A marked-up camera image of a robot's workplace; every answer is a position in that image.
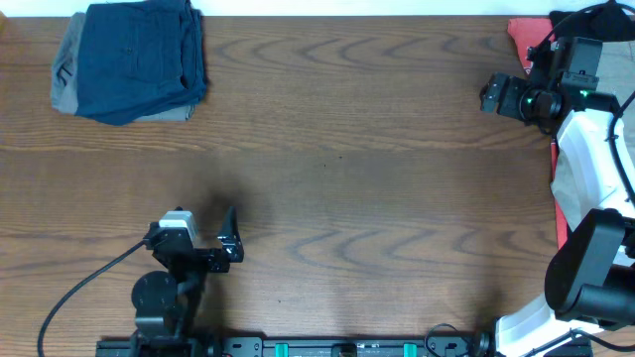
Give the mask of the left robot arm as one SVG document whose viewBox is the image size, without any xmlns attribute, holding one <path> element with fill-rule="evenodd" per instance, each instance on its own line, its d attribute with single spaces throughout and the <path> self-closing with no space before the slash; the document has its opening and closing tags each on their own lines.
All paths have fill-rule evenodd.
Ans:
<svg viewBox="0 0 635 357">
<path fill-rule="evenodd" d="M 226 273 L 244 259 L 236 210 L 230 207 L 217 239 L 219 248 L 196 248 L 193 214 L 177 208 L 150 224 L 142 243 L 165 268 L 141 277 L 131 293 L 137 331 L 132 356 L 220 356 L 213 335 L 193 329 L 206 278 Z"/>
</svg>

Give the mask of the dark blue shorts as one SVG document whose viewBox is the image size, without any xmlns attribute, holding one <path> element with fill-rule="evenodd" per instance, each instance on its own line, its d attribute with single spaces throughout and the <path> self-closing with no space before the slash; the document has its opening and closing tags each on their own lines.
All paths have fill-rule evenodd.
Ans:
<svg viewBox="0 0 635 357">
<path fill-rule="evenodd" d="M 75 114 L 113 126 L 199 104 L 207 90 L 200 11 L 179 0 L 90 5 L 76 84 Z"/>
</svg>

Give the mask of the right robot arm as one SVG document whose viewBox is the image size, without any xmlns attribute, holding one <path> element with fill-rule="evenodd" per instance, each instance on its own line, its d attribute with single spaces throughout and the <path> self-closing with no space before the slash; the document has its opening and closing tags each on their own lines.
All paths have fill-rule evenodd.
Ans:
<svg viewBox="0 0 635 357">
<path fill-rule="evenodd" d="M 598 333 L 634 323 L 634 168 L 622 138 L 625 111 L 598 91 L 598 40 L 548 40 L 529 49 L 523 79 L 495 72 L 481 89 L 481 109 L 535 125 L 554 137 L 571 169 L 554 173 L 566 241 L 546 272 L 543 292 L 500 317 L 473 353 L 481 356 L 589 356 Z"/>
</svg>

